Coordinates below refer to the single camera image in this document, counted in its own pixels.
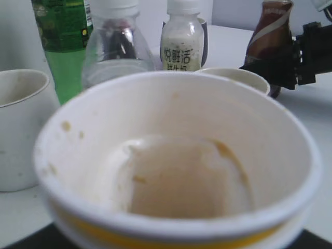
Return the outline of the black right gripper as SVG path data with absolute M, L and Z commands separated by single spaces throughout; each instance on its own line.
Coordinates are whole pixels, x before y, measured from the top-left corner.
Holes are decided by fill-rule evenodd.
M 316 75 L 331 72 L 331 25 L 312 22 L 303 26 L 303 34 L 296 36 L 296 57 L 293 45 L 281 54 L 261 59 L 240 67 L 263 77 L 271 85 L 289 90 L 313 84 Z

